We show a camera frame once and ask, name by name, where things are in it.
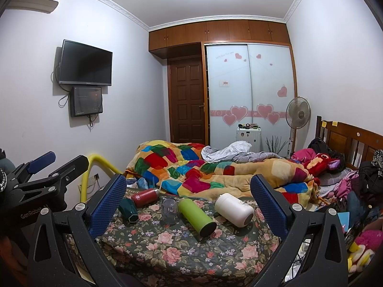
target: wall-mounted tv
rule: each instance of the wall-mounted tv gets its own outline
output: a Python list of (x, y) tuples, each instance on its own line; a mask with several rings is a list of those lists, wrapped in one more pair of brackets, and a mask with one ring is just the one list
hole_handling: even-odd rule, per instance
[(64, 40), (60, 63), (60, 84), (112, 85), (112, 52)]

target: red plush toy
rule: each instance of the red plush toy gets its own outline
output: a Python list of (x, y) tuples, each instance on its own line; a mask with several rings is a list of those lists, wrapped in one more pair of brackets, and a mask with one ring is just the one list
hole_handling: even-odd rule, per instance
[(339, 159), (331, 158), (324, 153), (318, 153), (311, 161), (303, 163), (303, 166), (308, 170), (309, 174), (317, 177), (327, 168), (335, 169), (340, 164)]

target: white bottle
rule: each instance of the white bottle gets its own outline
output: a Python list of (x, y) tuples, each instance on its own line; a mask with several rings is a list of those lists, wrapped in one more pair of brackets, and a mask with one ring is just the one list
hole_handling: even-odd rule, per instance
[(248, 225), (254, 216), (253, 207), (229, 193), (224, 193), (217, 198), (214, 209), (239, 228)]

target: door frame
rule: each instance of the door frame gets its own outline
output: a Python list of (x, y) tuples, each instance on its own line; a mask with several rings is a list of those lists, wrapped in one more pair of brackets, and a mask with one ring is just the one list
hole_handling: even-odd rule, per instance
[[(170, 63), (172, 61), (176, 61), (176, 60), (184, 60), (184, 59), (192, 59), (192, 58), (201, 58), (202, 59), (202, 55), (191, 55), (191, 56), (184, 56), (184, 57), (176, 57), (176, 58), (169, 58), (167, 60), (167, 80), (168, 80), (168, 103), (169, 103), (169, 129), (170, 129), (170, 142), (174, 142), (174, 131), (173, 131), (173, 110), (172, 110), (172, 85), (171, 85), (171, 82), (170, 82)], [(205, 77), (203, 76), (203, 85), (205, 85)], [(206, 108), (205, 108), (205, 105), (206, 105), (206, 96), (204, 95), (204, 108), (203, 108), (203, 111), (204, 111), (204, 115), (205, 115), (205, 119), (206, 119)]]
[[(206, 73), (206, 51), (205, 46), (206, 45), (213, 45), (213, 44), (235, 44), (235, 43), (242, 43), (242, 44), (270, 44), (270, 45), (282, 45), (290, 48), (290, 56), (291, 56), (291, 63), (293, 67), (293, 78), (294, 78), (294, 97), (298, 97), (297, 92), (297, 84), (296, 84), (296, 71), (295, 71), (295, 61), (294, 61), (294, 54), (293, 54), (293, 47), (289, 43), (281, 43), (281, 42), (272, 42), (272, 41), (254, 41), (254, 40), (218, 40), (218, 41), (202, 41), (201, 42), (201, 52), (202, 52), (202, 77), (203, 77), (203, 89), (204, 89), (204, 112), (205, 114), (205, 144), (209, 145), (209, 97), (208, 97), (208, 76)], [(292, 152), (294, 152), (295, 148), (295, 139), (296, 139), (296, 132), (294, 131), (294, 137), (293, 137), (293, 144), (292, 144)]]

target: headboard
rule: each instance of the headboard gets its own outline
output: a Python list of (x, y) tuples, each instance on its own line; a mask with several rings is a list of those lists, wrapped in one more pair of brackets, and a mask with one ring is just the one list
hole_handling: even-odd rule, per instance
[(383, 149), (383, 136), (337, 121), (322, 121), (321, 116), (316, 117), (315, 137), (343, 153), (346, 167), (354, 170), (361, 162), (372, 161), (375, 150)]

